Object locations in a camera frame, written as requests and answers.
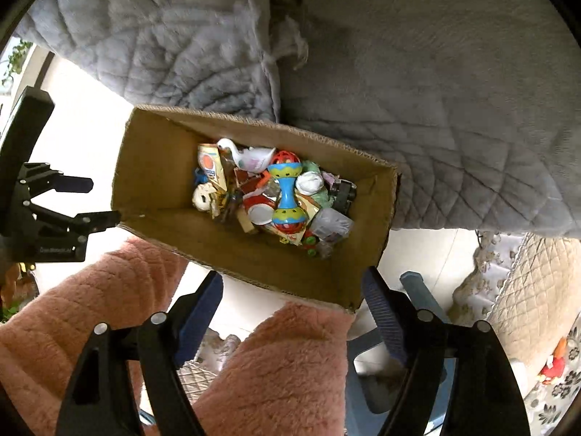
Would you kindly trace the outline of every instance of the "white lid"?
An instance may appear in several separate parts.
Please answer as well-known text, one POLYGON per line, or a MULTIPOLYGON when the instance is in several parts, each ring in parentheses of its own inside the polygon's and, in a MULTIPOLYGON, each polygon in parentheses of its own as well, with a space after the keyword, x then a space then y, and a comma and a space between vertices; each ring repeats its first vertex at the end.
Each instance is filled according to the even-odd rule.
POLYGON ((251 222, 257 225, 268 224, 272 221, 274 208, 266 203, 257 203, 248 208, 248 217, 251 222))

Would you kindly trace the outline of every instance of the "beige quilted cover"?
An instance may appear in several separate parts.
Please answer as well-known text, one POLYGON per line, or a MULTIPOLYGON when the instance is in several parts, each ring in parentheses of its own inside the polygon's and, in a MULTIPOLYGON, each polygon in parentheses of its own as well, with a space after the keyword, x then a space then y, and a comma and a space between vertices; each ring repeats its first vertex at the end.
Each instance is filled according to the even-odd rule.
POLYGON ((528 390, 581 308, 581 243, 525 239, 488 321, 508 357, 527 367, 528 390))

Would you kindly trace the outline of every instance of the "crumpled white paper ball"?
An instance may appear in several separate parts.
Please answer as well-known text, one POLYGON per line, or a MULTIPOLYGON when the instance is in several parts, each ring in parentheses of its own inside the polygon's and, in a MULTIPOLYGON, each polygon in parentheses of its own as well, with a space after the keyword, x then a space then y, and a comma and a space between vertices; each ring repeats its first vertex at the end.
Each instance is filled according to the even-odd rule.
POLYGON ((296 189, 303 195, 314 195, 324 184, 323 177, 317 172, 305 172, 296 179, 296 189))

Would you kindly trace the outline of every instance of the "blue rattle handle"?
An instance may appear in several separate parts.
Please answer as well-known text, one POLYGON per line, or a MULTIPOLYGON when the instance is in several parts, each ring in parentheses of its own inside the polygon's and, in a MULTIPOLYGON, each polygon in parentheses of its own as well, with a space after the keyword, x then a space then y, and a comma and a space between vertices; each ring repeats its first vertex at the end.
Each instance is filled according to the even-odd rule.
POLYGON ((279 209, 297 208, 294 199, 294 181, 296 177, 285 177, 278 179, 278 185, 281 187, 281 201, 278 203, 279 209))

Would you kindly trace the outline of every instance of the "white swan figurine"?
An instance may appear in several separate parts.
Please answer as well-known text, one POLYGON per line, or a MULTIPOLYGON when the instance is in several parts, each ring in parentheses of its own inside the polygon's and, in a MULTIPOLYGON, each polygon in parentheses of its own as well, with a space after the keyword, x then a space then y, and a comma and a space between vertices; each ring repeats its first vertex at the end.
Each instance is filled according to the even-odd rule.
POLYGON ((220 149, 229 149, 237 167, 253 174, 266 170, 276 152, 275 148, 248 148, 239 151, 231 139, 222 138, 218 141, 220 149))

